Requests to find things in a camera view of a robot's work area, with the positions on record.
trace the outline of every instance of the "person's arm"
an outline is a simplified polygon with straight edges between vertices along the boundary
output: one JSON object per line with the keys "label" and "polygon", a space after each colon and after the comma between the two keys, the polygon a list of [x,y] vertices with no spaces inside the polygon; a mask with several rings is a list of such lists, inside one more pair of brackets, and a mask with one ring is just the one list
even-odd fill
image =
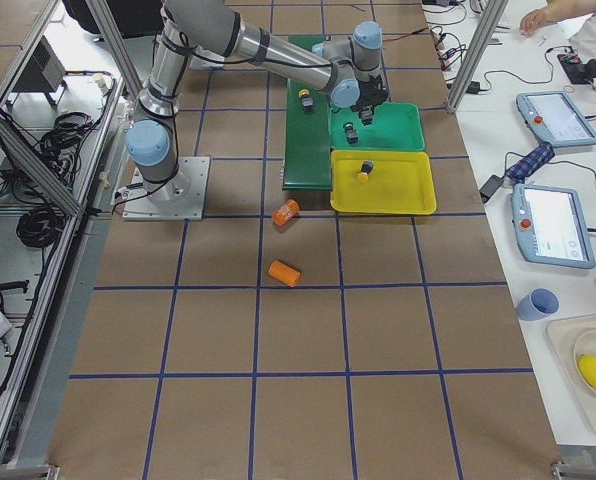
{"label": "person's arm", "polygon": [[546,7],[529,12],[520,21],[520,33],[532,35],[540,27],[596,13],[596,0],[554,0]]}

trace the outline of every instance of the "blue cup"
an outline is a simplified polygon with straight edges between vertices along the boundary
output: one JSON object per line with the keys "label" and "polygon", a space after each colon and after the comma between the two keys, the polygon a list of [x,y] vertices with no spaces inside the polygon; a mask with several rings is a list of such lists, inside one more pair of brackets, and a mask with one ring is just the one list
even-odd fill
{"label": "blue cup", "polygon": [[521,320],[540,320],[558,311],[558,297],[546,288],[537,288],[523,298],[516,311]]}

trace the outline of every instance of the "yellow tray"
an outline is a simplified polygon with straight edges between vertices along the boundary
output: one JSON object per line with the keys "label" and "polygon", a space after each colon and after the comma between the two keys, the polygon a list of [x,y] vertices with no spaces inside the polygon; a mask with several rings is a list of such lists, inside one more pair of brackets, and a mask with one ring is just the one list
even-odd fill
{"label": "yellow tray", "polygon": [[[374,168],[369,181],[357,179],[365,160]],[[424,152],[334,150],[331,153],[331,206],[339,212],[429,215],[436,194],[429,157]]]}

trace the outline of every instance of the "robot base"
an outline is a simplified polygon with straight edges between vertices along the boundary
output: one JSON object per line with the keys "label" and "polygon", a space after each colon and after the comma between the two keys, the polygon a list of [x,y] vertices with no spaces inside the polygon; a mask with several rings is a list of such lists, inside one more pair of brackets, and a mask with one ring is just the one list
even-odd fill
{"label": "robot base", "polygon": [[[130,190],[122,214],[125,220],[163,221],[163,220],[202,220],[205,205],[205,190],[209,176],[209,157],[180,157],[179,168],[191,179],[191,186],[179,198],[171,202],[155,203],[144,195],[145,190]],[[142,175],[135,170],[132,182],[142,182]]]}

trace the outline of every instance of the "orange cylinder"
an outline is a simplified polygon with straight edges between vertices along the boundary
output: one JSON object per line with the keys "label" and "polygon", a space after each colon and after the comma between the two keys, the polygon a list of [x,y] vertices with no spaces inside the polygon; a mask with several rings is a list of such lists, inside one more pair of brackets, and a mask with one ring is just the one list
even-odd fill
{"label": "orange cylinder", "polygon": [[289,265],[285,265],[280,260],[274,260],[267,273],[279,282],[290,287],[298,285],[298,281],[302,275],[298,270],[291,268]]}
{"label": "orange cylinder", "polygon": [[271,218],[276,225],[282,226],[291,220],[299,211],[300,206],[298,206],[298,202],[290,198],[280,207],[278,207],[278,210],[274,212]]}

